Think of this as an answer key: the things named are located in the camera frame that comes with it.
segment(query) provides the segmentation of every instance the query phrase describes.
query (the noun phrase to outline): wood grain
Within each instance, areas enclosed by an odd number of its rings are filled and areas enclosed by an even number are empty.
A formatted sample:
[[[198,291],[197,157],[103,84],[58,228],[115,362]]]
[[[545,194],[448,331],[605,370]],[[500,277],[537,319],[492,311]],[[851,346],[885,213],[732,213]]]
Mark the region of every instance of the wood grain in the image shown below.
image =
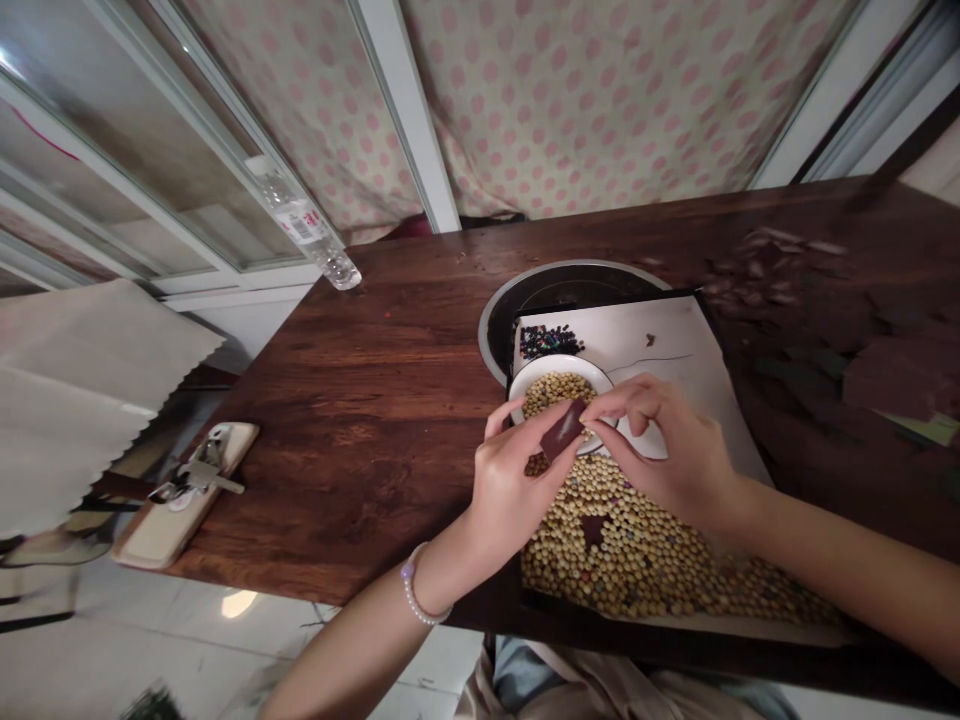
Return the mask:
[[[477,322],[489,297],[531,267],[653,257],[674,287],[758,225],[840,242],[848,280],[823,283],[825,302],[869,323],[865,291],[931,306],[960,302],[960,211],[909,188],[831,181],[575,215],[351,249],[363,273],[341,293],[319,282],[241,377],[211,422],[262,434],[168,572],[268,593],[343,604],[432,537],[468,504],[473,452],[504,397],[484,367]],[[748,372],[744,340],[723,321],[731,371],[752,426],[772,409]],[[957,508],[918,484],[909,465],[874,482],[849,466],[775,471],[781,488],[941,554],[960,551]],[[955,688],[885,643],[839,651],[609,623],[522,607],[515,575],[493,578],[451,622],[620,652],[657,665],[777,677],[914,703],[958,703]]]

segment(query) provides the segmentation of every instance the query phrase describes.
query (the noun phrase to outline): white bowl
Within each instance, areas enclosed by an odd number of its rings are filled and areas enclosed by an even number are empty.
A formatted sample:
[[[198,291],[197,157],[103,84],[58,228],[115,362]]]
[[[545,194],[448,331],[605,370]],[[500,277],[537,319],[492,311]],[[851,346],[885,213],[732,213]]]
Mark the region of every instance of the white bowl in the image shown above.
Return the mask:
[[[613,383],[610,382],[610,378],[592,362],[578,358],[576,355],[545,355],[520,368],[520,372],[517,373],[516,377],[513,378],[513,382],[510,384],[508,399],[516,400],[519,397],[525,396],[527,390],[530,389],[533,383],[544,375],[552,372],[576,373],[590,383],[597,395],[603,395],[603,393],[608,390],[613,390]],[[514,410],[510,413],[510,417],[513,418],[514,425],[522,423],[524,420],[523,408]],[[616,427],[616,421],[610,420],[609,418],[604,418],[604,421]],[[600,438],[594,435],[580,446],[577,455],[591,453],[602,444]]]

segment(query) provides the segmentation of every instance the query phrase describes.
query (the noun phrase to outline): white floor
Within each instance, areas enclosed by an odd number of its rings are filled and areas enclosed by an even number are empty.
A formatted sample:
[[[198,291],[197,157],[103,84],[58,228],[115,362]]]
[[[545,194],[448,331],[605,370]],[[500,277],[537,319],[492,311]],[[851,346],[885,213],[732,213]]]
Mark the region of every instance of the white floor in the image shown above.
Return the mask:
[[[20,605],[0,607],[0,620],[62,608],[67,572],[24,572],[25,589],[32,594]],[[259,671],[294,658],[336,612],[266,595],[252,597],[247,607],[249,593],[121,568],[107,557],[79,572],[75,618],[0,635],[3,720],[114,720],[141,693],[161,683],[186,717],[214,720]],[[10,573],[0,571],[0,595]],[[373,717],[452,717],[479,643],[478,633],[435,630]],[[946,718],[784,689],[806,720]]]

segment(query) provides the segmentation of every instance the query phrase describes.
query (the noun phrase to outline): person's left hand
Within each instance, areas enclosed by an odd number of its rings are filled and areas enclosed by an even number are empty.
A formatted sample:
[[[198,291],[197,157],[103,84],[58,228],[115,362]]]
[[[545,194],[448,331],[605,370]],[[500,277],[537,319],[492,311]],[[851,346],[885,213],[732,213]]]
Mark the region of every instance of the person's left hand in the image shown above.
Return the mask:
[[[583,444],[578,436],[539,477],[524,475],[531,455],[540,452],[540,440],[570,407],[558,403],[520,425],[503,429],[523,398],[504,403],[487,419],[483,444],[475,456],[473,502],[467,510],[471,536],[482,562],[498,570],[533,536],[563,485]]]

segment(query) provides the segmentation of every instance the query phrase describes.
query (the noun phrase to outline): bracelet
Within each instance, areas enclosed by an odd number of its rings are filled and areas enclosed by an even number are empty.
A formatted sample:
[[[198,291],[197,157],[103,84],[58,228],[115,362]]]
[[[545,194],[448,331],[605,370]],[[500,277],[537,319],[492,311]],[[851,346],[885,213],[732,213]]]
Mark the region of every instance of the bracelet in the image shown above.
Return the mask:
[[[403,578],[403,589],[407,593],[407,602],[410,603],[410,608],[413,610],[413,614],[420,618],[420,622],[426,623],[427,625],[439,625],[448,617],[450,617],[450,611],[453,610],[453,605],[447,608],[446,612],[442,615],[428,615],[423,611],[423,608],[420,607],[420,603],[417,602],[417,599],[413,596],[413,574],[416,571],[416,566],[414,562],[417,559],[417,555],[420,554],[420,551],[423,549],[423,546],[426,543],[420,543],[417,545],[417,549],[413,551],[410,555],[410,559],[404,563],[403,567],[400,568],[400,577]]]

